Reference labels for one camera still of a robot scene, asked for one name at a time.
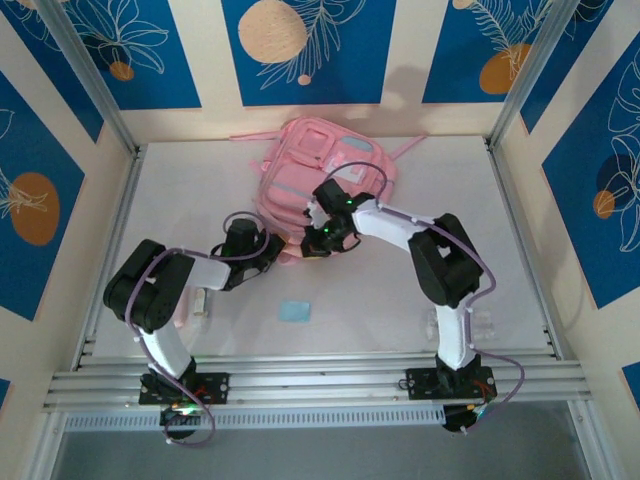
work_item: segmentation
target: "blue cloth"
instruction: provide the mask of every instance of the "blue cloth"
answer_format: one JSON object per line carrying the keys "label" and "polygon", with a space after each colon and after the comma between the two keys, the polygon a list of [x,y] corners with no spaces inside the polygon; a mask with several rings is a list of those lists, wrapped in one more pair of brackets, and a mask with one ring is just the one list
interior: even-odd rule
{"label": "blue cloth", "polygon": [[311,318],[309,302],[282,302],[280,304],[280,320],[290,323],[307,323]]}

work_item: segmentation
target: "metal base plate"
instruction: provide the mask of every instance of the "metal base plate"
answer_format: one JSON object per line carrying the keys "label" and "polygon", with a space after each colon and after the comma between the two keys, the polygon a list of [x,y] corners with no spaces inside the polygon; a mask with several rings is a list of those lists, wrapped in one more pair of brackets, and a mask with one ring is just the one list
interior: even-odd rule
{"label": "metal base plate", "polygon": [[490,367],[480,367],[474,382],[461,388],[455,395],[439,387],[437,370],[437,368],[410,368],[406,370],[409,400],[484,399],[488,393],[492,398],[498,395],[493,371]]}
{"label": "metal base plate", "polygon": [[[196,373],[195,395],[205,405],[226,405],[229,393],[228,373]],[[146,389],[140,390],[138,403],[140,405],[169,405],[175,399],[158,395]]]}

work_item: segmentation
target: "cream wall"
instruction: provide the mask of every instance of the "cream wall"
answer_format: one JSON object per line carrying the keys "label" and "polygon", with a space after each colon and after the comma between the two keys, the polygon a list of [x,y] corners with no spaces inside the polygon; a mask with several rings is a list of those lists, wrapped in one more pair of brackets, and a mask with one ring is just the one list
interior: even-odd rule
{"label": "cream wall", "polygon": [[639,29],[637,0],[616,0],[531,136],[517,121],[502,149],[565,334],[629,473],[640,471],[640,413],[620,370],[640,356],[640,289],[596,309],[541,165]]}
{"label": "cream wall", "polygon": [[53,371],[69,368],[129,160],[107,128],[92,142],[2,14],[0,45],[0,70],[85,173],[36,320],[0,307],[0,378],[12,382],[0,417],[0,479],[10,480]]}
{"label": "cream wall", "polygon": [[202,109],[126,111],[123,116],[141,143],[274,130],[301,114],[372,136],[487,134],[502,103],[421,103],[449,1],[397,1],[380,105],[244,108],[221,1],[169,0]]}

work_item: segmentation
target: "white plastic piece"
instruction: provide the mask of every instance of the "white plastic piece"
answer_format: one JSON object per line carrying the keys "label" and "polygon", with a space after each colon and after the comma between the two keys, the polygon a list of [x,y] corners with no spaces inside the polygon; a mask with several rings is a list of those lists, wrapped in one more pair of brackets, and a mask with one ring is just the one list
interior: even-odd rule
{"label": "white plastic piece", "polygon": [[438,316],[438,358],[449,368],[458,370],[473,360],[475,352],[466,342],[465,308],[436,305]]}
{"label": "white plastic piece", "polygon": [[222,290],[229,279],[231,267],[219,260],[195,257],[187,285]]}
{"label": "white plastic piece", "polygon": [[320,228],[329,221],[329,215],[327,215],[316,202],[307,203],[307,208],[309,209],[309,216],[311,217],[311,225],[313,225],[313,228]]}
{"label": "white plastic piece", "polygon": [[191,355],[182,343],[173,322],[168,322],[152,334],[142,332],[142,337],[160,366],[174,378],[180,378],[191,363]]}
{"label": "white plastic piece", "polygon": [[202,317],[207,314],[206,310],[207,290],[204,288],[196,288],[193,293],[193,314],[196,317]]}
{"label": "white plastic piece", "polygon": [[[367,200],[360,205],[353,214],[356,230],[362,235],[378,237],[408,252],[408,242],[411,237],[417,232],[424,231],[426,227],[415,225],[390,213],[381,212],[381,207],[382,205],[379,207],[375,200]],[[401,210],[386,205],[384,208],[405,214]],[[420,220],[433,223],[431,217],[420,217]]]}

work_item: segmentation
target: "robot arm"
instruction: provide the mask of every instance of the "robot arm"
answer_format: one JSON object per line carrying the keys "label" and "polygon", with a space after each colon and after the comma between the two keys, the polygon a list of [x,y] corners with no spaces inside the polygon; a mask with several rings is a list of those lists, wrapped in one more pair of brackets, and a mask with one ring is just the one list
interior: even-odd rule
{"label": "robot arm", "polygon": [[335,180],[323,183],[314,194],[322,210],[309,206],[313,225],[303,242],[305,255],[343,251],[350,235],[377,237],[410,253],[420,287],[436,306],[439,360],[452,371],[469,365],[475,353],[466,340],[465,304],[479,288],[483,271],[457,245],[426,226],[438,226],[475,251],[458,219],[451,214],[438,219],[416,216],[379,205],[369,194],[351,198]]}
{"label": "robot arm", "polygon": [[[229,291],[242,284],[248,271],[267,271],[285,244],[280,237],[271,235],[267,248],[260,255],[252,257],[266,241],[266,232],[258,231],[254,222],[236,219],[229,227],[225,243],[213,249],[212,254],[222,250],[221,260],[193,257],[185,253],[168,255],[144,280],[134,299],[131,321],[140,329],[149,352],[162,369],[190,391],[197,386],[196,364],[171,321],[185,288],[196,289],[196,297],[204,303],[211,291]],[[163,252],[163,245],[143,240],[107,285],[103,302],[119,320],[125,320],[127,303],[145,270]],[[243,261],[224,260],[238,256],[251,258]],[[179,391],[170,392],[173,387],[164,381],[154,365],[150,364],[149,368],[151,374],[142,379],[148,389],[157,391],[158,386],[164,383],[165,396],[173,395],[176,399],[182,396]]]}

